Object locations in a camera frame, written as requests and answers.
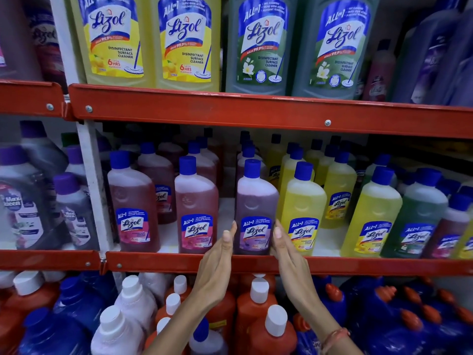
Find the person's left hand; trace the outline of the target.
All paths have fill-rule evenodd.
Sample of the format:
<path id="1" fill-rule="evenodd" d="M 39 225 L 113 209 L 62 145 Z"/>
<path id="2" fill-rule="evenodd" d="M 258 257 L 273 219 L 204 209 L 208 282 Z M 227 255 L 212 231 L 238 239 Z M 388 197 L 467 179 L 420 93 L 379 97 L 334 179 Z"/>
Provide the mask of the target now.
<path id="1" fill-rule="evenodd" d="M 237 223 L 235 221 L 232 222 L 232 226 L 229 231 L 231 231 L 232 260 L 234 236 L 237 231 Z M 217 261 L 217 246 L 219 245 L 218 241 L 211 248 L 211 250 L 205 253 L 204 257 L 200 261 L 197 278 L 192 289 L 192 294 L 201 292 L 221 301 L 224 298 L 228 288 L 232 263 L 219 263 Z"/>

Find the purple cleaner bottle blue cap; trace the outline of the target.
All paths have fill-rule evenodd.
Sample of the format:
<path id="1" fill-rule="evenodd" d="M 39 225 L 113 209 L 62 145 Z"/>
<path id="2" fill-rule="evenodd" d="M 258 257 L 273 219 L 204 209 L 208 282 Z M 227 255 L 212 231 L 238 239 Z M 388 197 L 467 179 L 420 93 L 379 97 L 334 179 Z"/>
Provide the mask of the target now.
<path id="1" fill-rule="evenodd" d="M 236 183 L 245 175 L 245 170 L 253 166 L 256 169 L 256 165 L 259 165 L 259 177 L 263 180 L 268 180 L 268 168 L 266 167 L 263 159 L 255 154 L 255 146 L 252 143 L 246 144 L 242 148 L 241 156 L 238 159 L 236 167 Z"/>
<path id="2" fill-rule="evenodd" d="M 237 184 L 234 236 L 236 255 L 268 255 L 279 192 L 259 177 L 259 165 L 245 170 Z"/>

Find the person's left forearm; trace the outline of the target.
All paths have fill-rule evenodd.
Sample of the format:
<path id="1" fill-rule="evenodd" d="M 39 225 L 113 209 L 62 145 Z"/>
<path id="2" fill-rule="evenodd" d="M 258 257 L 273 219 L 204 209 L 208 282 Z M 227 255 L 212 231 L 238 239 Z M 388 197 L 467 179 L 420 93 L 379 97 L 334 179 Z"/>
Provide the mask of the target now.
<path id="1" fill-rule="evenodd" d="M 191 294 L 142 355 L 182 355 L 198 324 L 220 300 L 208 294 Z"/>

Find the row of pink cleaner bottles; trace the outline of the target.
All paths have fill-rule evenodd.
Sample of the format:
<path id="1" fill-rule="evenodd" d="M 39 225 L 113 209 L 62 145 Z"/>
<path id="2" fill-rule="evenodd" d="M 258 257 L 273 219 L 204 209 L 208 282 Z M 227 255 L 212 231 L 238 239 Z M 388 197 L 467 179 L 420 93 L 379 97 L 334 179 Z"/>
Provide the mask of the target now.
<path id="1" fill-rule="evenodd" d="M 132 169 L 126 150 L 110 153 L 107 178 L 121 252 L 158 252 L 156 184 L 145 173 Z M 204 254 L 217 241 L 219 192 L 208 178 L 198 175 L 197 157 L 179 159 L 180 174 L 171 182 L 176 198 L 175 231 L 180 254 Z"/>

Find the group of orange bottles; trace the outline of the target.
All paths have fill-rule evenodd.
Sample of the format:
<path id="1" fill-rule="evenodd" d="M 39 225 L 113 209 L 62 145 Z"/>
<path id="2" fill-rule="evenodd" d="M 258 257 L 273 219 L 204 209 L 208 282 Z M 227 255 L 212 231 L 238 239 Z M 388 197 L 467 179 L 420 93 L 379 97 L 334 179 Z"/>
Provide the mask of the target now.
<path id="1" fill-rule="evenodd" d="M 249 355 L 291 355 L 296 351 L 298 338 L 287 312 L 273 304 L 264 316 L 250 324 L 245 343 Z"/>

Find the white bottle blue cap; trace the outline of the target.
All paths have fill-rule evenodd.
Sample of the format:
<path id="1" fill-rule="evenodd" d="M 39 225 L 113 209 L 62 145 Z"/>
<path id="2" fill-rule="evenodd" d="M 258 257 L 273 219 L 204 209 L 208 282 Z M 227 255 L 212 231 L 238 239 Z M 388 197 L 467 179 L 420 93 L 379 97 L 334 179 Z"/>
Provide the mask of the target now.
<path id="1" fill-rule="evenodd" d="M 189 339 L 190 355 L 228 355 L 228 346 L 222 335 L 211 330 L 204 317 Z"/>

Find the row of yellow cleaner bottles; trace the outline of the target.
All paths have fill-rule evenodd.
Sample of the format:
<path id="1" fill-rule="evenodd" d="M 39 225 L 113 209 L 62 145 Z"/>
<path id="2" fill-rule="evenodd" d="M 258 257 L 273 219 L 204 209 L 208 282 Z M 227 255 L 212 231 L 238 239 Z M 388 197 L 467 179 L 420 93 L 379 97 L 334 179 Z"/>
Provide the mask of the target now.
<path id="1" fill-rule="evenodd" d="M 311 255 L 320 229 L 344 225 L 354 200 L 357 173 L 348 165 L 350 153 L 331 143 L 312 180 L 313 164 L 302 160 L 302 152 L 294 147 L 283 167 L 277 215 L 295 249 Z M 342 257 L 380 257 L 403 204 L 392 186 L 394 171 L 387 167 L 389 159 L 389 155 L 380 155 L 370 180 L 362 186 L 340 248 Z"/>

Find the group of blue orange-capped bottles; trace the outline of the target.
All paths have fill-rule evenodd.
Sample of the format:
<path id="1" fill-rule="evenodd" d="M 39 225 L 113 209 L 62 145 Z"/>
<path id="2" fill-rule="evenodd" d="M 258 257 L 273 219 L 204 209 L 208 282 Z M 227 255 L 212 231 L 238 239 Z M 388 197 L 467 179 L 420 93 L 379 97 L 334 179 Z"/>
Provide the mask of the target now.
<path id="1" fill-rule="evenodd" d="M 382 276 L 353 276 L 340 286 L 329 275 L 312 281 L 363 355 L 473 355 L 473 311 L 428 277 L 397 286 Z"/>

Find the short red shelf beam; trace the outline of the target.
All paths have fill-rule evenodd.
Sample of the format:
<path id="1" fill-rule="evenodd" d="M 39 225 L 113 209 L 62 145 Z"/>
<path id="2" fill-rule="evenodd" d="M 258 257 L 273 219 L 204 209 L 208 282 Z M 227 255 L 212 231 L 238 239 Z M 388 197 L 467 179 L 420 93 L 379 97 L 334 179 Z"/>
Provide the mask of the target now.
<path id="1" fill-rule="evenodd" d="M 58 83 L 0 79 L 0 115 L 66 119 L 66 109 Z"/>
<path id="2" fill-rule="evenodd" d="M 101 271 L 102 265 L 94 250 L 0 250 L 0 271 Z"/>

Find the small pink bottle dark cap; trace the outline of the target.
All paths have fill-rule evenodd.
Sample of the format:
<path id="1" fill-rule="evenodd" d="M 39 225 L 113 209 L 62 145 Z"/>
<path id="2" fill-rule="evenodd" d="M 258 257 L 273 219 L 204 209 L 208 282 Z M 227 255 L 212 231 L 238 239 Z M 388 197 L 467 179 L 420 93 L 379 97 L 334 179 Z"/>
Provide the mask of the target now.
<path id="1" fill-rule="evenodd" d="M 383 102 L 386 99 L 396 64 L 396 57 L 389 50 L 390 44 L 391 39 L 382 39 L 378 44 L 366 79 L 363 101 Z"/>

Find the large green cleaner bottle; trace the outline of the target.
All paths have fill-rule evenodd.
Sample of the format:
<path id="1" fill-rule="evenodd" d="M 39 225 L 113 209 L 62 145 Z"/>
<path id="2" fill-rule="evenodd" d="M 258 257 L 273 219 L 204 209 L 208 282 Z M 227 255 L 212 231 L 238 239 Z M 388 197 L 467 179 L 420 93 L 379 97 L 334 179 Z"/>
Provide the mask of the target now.
<path id="1" fill-rule="evenodd" d="M 291 96 L 353 100 L 380 0 L 307 0 Z"/>
<path id="2" fill-rule="evenodd" d="M 298 0 L 229 0 L 225 91 L 285 95 Z"/>

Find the large orange bottle white cap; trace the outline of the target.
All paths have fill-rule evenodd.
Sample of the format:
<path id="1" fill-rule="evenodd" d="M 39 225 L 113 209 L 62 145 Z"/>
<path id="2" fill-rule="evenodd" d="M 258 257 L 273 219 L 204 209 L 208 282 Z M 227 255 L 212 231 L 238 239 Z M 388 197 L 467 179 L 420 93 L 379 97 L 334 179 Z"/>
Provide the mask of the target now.
<path id="1" fill-rule="evenodd" d="M 33 310 L 52 309 L 59 284 L 49 283 L 39 271 L 24 271 L 13 279 L 14 293 L 0 306 L 0 355 L 17 355 L 26 332 L 24 320 Z"/>

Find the large yellow cleaner bottle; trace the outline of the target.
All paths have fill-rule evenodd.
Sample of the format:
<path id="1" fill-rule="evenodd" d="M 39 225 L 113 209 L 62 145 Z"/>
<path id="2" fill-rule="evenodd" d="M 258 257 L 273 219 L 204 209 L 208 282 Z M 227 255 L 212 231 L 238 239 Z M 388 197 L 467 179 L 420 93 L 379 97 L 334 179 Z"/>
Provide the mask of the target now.
<path id="1" fill-rule="evenodd" d="M 150 0 L 69 0 L 86 81 L 152 88 Z"/>
<path id="2" fill-rule="evenodd" d="M 222 0 L 150 0 L 157 89 L 219 92 Z"/>

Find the large maroon cleaner bottle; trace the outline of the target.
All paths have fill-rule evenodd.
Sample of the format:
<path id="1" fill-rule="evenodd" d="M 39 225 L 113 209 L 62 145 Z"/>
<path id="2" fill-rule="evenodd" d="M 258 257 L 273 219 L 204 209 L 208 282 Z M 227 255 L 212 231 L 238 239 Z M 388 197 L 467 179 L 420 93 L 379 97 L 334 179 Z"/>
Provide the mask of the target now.
<path id="1" fill-rule="evenodd" d="M 0 0 L 0 79 L 44 80 L 20 0 Z"/>
<path id="2" fill-rule="evenodd" d="M 21 0 L 34 50 L 45 81 L 58 83 L 68 93 L 57 30 L 50 0 Z"/>

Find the white shelf upright post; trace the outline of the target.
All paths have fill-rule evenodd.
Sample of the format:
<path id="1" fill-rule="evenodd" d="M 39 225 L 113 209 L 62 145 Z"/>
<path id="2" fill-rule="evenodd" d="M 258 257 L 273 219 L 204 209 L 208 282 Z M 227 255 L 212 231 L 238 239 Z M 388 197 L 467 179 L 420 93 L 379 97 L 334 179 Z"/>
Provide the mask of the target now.
<path id="1" fill-rule="evenodd" d="M 72 99 L 73 84 L 86 84 L 86 74 L 80 47 L 75 40 L 77 28 L 72 17 L 70 0 L 49 0 L 57 31 L 62 62 L 68 86 L 66 115 L 76 123 L 84 160 L 85 173 L 90 191 L 91 204 L 98 233 L 99 256 L 105 260 L 106 252 L 114 248 L 109 208 L 106 198 L 103 171 L 98 151 L 97 130 L 94 121 L 79 120 L 80 108 Z"/>

